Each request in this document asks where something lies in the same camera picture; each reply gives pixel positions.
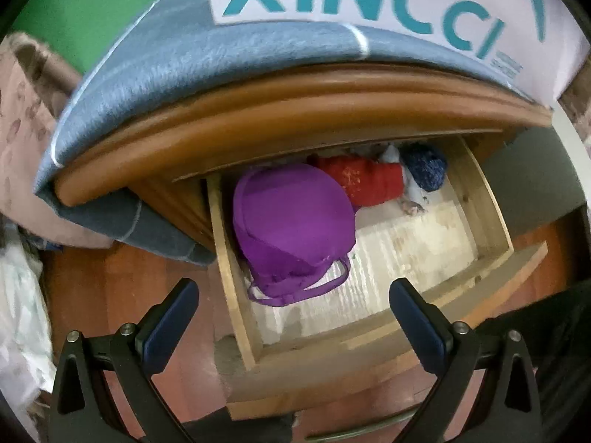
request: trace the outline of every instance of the gray cloth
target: gray cloth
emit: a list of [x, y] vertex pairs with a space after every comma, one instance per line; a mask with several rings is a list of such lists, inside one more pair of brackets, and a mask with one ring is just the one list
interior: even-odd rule
[[509, 82], [485, 64], [418, 38], [363, 26], [274, 21], [215, 26], [208, 0], [156, 0], [88, 73], [62, 113], [42, 158], [35, 192], [60, 216], [153, 253], [208, 264], [213, 255], [137, 197], [113, 192], [63, 207], [51, 179], [132, 116], [182, 97], [270, 71], [311, 63], [412, 62]]

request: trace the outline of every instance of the reddish brown floor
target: reddish brown floor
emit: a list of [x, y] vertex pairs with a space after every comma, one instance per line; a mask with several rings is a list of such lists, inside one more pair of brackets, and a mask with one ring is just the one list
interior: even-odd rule
[[[548, 256], [499, 312], [555, 293], [568, 282], [589, 275], [589, 256], [577, 213], [518, 238], [515, 246], [521, 248], [544, 240], [548, 242]], [[179, 278], [194, 279], [201, 291], [199, 310], [166, 371], [154, 381], [181, 421], [198, 419], [225, 404], [213, 363], [213, 342], [227, 334], [230, 327], [215, 265], [200, 269], [123, 244], [108, 251], [67, 248], [61, 254], [46, 254], [44, 261], [56, 352], [68, 331], [78, 329], [85, 336], [112, 333], [125, 322], [138, 321]], [[112, 378], [110, 383], [130, 432], [142, 435]], [[378, 388], [306, 410], [300, 416], [294, 441], [302, 441], [311, 433], [344, 429], [400, 411], [420, 402], [432, 383], [430, 375], [414, 368]], [[386, 443], [399, 431], [400, 427], [390, 427], [348, 441]]]

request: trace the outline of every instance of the bolt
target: bolt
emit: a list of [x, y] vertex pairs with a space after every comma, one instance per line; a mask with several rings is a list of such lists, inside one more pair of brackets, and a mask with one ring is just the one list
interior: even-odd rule
[[509, 338], [513, 341], [521, 341], [521, 333], [519, 333], [517, 330], [510, 330]]
[[68, 333], [66, 340], [68, 341], [68, 343], [74, 343], [78, 338], [80, 338], [80, 332], [74, 330], [74, 331], [70, 331], [70, 333]]
[[463, 321], [456, 321], [453, 325], [451, 325], [453, 331], [455, 331], [459, 335], [465, 335], [470, 331], [470, 327], [468, 324], [464, 323]]
[[119, 333], [121, 333], [124, 337], [131, 335], [135, 331], [135, 325], [133, 323], [126, 323], [125, 325], [121, 325], [119, 328]]

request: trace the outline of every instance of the blue yarn pom-pom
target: blue yarn pom-pom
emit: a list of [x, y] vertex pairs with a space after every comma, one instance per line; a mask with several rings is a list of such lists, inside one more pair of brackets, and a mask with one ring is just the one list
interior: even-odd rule
[[437, 148], [426, 143], [407, 144], [400, 149], [400, 158], [423, 190], [431, 192], [441, 188], [447, 160]]

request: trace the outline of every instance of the blue gripper pad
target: blue gripper pad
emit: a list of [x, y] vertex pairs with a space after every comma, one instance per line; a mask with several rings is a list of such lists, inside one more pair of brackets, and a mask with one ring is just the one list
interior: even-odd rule
[[390, 285], [390, 309], [425, 371], [440, 377], [453, 347], [449, 322], [439, 309], [426, 303], [406, 278]]
[[199, 305], [197, 284], [183, 278], [138, 324], [135, 349], [147, 375], [164, 371]]

